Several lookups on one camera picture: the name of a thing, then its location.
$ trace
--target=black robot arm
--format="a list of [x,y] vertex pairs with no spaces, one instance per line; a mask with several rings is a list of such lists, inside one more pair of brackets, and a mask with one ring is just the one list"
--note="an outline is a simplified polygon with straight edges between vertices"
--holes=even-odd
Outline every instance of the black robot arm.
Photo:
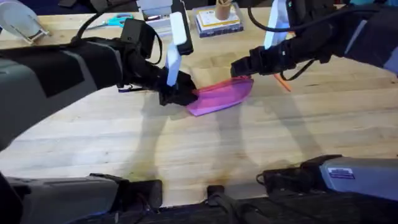
[[[311,1],[292,2],[300,4]],[[301,75],[316,60],[328,63],[332,55],[398,73],[398,25],[395,22],[398,21],[398,7],[367,4],[335,9],[334,6],[309,5],[302,20],[289,17],[291,28],[276,29],[277,32],[294,30],[294,38],[269,49],[259,46],[250,50],[250,56],[232,63],[232,76],[281,73],[282,78],[289,81]],[[293,11],[289,11],[289,15],[295,12],[299,14],[294,7],[288,10]],[[308,63],[298,73],[290,78],[284,77],[283,71],[305,61]]]
[[[112,40],[0,50],[0,151],[34,124],[102,88],[157,91],[161,105],[195,101],[190,75],[179,72],[176,85],[168,86],[167,68],[146,60],[155,37],[144,21],[128,19],[121,37]],[[131,85],[139,88],[124,88]]]

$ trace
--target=blue scissors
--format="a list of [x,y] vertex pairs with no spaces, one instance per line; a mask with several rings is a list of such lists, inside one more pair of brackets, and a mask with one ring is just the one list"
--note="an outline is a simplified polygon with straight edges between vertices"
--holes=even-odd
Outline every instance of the blue scissors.
[[89,27],[86,30],[91,30],[91,29],[96,29],[104,26],[119,26],[119,27],[124,27],[124,23],[126,19],[133,19],[134,16],[132,16],[131,13],[120,13],[117,14],[116,16],[108,19],[107,21],[104,21],[101,25]]

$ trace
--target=pink cloth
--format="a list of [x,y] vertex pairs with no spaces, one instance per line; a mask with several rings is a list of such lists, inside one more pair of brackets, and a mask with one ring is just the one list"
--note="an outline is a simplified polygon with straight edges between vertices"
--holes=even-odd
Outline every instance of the pink cloth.
[[251,77],[236,77],[199,90],[198,100],[189,104],[191,114],[200,116],[241,103],[251,92],[254,80]]

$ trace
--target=gray casing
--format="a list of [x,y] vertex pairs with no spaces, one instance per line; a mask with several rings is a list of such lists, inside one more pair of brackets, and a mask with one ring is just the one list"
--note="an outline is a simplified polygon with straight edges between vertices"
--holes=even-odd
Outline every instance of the gray casing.
[[329,189],[398,200],[398,159],[340,157],[320,170]]
[[21,224],[64,224],[108,212],[118,191],[113,180],[100,177],[67,179],[7,178],[11,185],[28,185]]

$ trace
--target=black cable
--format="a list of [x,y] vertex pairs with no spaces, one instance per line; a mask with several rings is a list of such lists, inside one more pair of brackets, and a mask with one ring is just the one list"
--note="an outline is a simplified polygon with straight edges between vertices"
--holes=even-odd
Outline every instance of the black cable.
[[284,81],[292,81],[292,80],[295,80],[296,78],[298,78],[299,76],[301,76],[301,74],[302,74],[303,72],[305,72],[306,69],[309,68],[309,67],[312,65],[312,63],[313,63],[314,61],[315,61],[315,59],[311,59],[307,64],[304,65],[304,67],[302,67],[302,68],[300,69],[300,71],[298,71],[296,74],[294,74],[294,75],[293,75],[292,77],[290,77],[290,78],[286,78],[286,77],[285,77],[284,71],[281,71],[281,72],[280,72],[280,77],[281,77]]
[[141,205],[142,205],[142,213],[141,216],[132,224],[138,224],[140,223],[147,215],[148,215],[148,210],[151,211],[153,214],[158,213],[154,210],[154,208],[150,205],[150,203],[148,202],[148,200],[145,198],[145,196],[143,196],[140,193],[137,193],[137,196],[139,198],[139,200],[141,201]]
[[314,21],[311,21],[311,22],[308,22],[306,24],[302,24],[302,25],[299,25],[299,26],[289,27],[289,28],[271,28],[271,27],[266,27],[266,26],[262,25],[260,22],[258,22],[254,18],[253,13],[251,11],[251,4],[252,4],[252,2],[249,1],[248,14],[249,14],[249,18],[250,18],[251,22],[256,27],[258,27],[260,29],[263,29],[263,30],[266,30],[266,31],[270,31],[270,32],[295,32],[297,30],[305,29],[305,28],[308,28],[310,26],[317,25],[317,24],[319,24],[321,22],[328,21],[328,20],[330,20],[330,19],[332,19],[334,17],[342,16],[344,14],[353,13],[353,12],[379,12],[379,10],[377,10],[377,9],[355,9],[355,8],[344,9],[344,10],[336,11],[336,12],[331,13],[331,14],[329,14],[327,16],[324,16],[324,17],[322,17],[320,19],[317,19],[317,20],[314,20]]
[[264,186],[264,183],[261,182],[261,181],[259,180],[259,177],[261,177],[261,176],[262,176],[262,174],[258,174],[258,175],[256,176],[256,181],[257,181],[257,183],[259,183],[259,184],[261,184],[261,185]]
[[[263,182],[261,182],[261,181],[259,180],[259,177],[260,177],[261,175],[262,175],[262,174],[258,174],[258,175],[256,176],[256,181],[257,181],[257,183],[259,183],[259,184],[265,186],[265,183],[263,183]],[[327,223],[328,223],[327,221],[325,221],[325,220],[323,220],[323,219],[321,219],[321,218],[318,218],[318,217],[316,217],[316,216],[314,216],[314,215],[308,214],[308,213],[303,212],[303,211],[301,211],[301,210],[299,210],[299,209],[296,209],[296,208],[294,208],[294,207],[288,206],[288,205],[286,205],[286,204],[284,204],[284,203],[282,203],[282,202],[277,202],[277,201],[271,199],[269,196],[268,196],[268,197],[265,197],[264,199],[267,200],[267,201],[269,201],[269,202],[271,202],[271,203],[273,203],[274,205],[278,205],[278,206],[280,206],[280,207],[282,207],[282,208],[284,208],[284,209],[286,209],[286,210],[290,210],[290,211],[295,212],[295,213],[297,213],[297,214],[299,214],[299,215],[301,215],[301,216],[305,216],[305,217],[307,217],[307,218],[310,218],[310,219],[312,219],[312,220],[314,220],[314,221],[316,221],[316,222],[318,222],[318,223],[322,223],[322,224],[327,224]]]
[[[92,22],[94,22],[96,19],[98,19],[100,16],[102,16],[104,13],[109,12],[110,10],[112,10],[112,9],[114,9],[114,8],[116,8],[116,7],[123,6],[123,5],[125,5],[125,4],[129,4],[129,3],[135,2],[135,1],[136,1],[136,0],[127,0],[127,1],[119,2],[119,3],[115,4],[115,5],[112,5],[112,6],[110,6],[110,7],[107,7],[106,9],[103,9],[103,10],[100,11],[100,12],[97,12],[94,16],[92,16],[91,18],[89,18],[83,25],[81,25],[81,27],[79,28],[79,31],[77,32],[76,36],[73,38],[73,41],[80,41],[80,40],[81,40],[81,37],[83,36],[83,33],[86,31],[87,27],[88,27]],[[152,26],[148,25],[148,24],[146,24],[146,26],[150,27],[150,29],[152,29],[152,30],[154,31],[154,33],[155,33],[155,35],[156,35],[156,37],[157,37],[157,41],[158,41],[158,43],[159,43],[159,49],[160,49],[160,56],[159,56],[159,59],[158,59],[158,61],[157,61],[156,63],[150,62],[150,63],[153,64],[153,65],[157,65],[157,64],[159,64],[160,61],[162,60],[162,56],[163,56],[163,55],[162,55],[162,54],[163,54],[163,43],[162,43],[162,40],[160,39],[159,35],[158,35],[157,32],[155,31],[155,29],[154,29]]]
[[162,40],[160,39],[159,35],[158,35],[157,32],[155,31],[155,29],[154,29],[153,27],[151,27],[150,25],[147,25],[147,26],[149,26],[149,27],[155,32],[157,41],[158,41],[158,43],[159,43],[159,50],[160,50],[159,59],[158,59],[158,61],[155,62],[155,63],[150,62],[152,65],[157,65],[157,64],[160,63],[160,61],[162,60],[162,56],[163,56],[163,43],[162,43]]
[[113,6],[107,7],[105,9],[103,9],[100,12],[97,12],[93,17],[89,18],[83,25],[81,25],[79,31],[77,32],[76,36],[73,38],[73,41],[79,41],[81,40],[81,37],[83,36],[83,33],[86,31],[87,27],[94,22],[96,19],[98,19],[100,16],[102,16],[104,13],[109,12],[110,10],[119,7],[119,6],[123,6],[125,4],[129,4],[131,2],[135,2],[136,0],[127,0],[127,1],[123,1],[123,2],[119,2]]

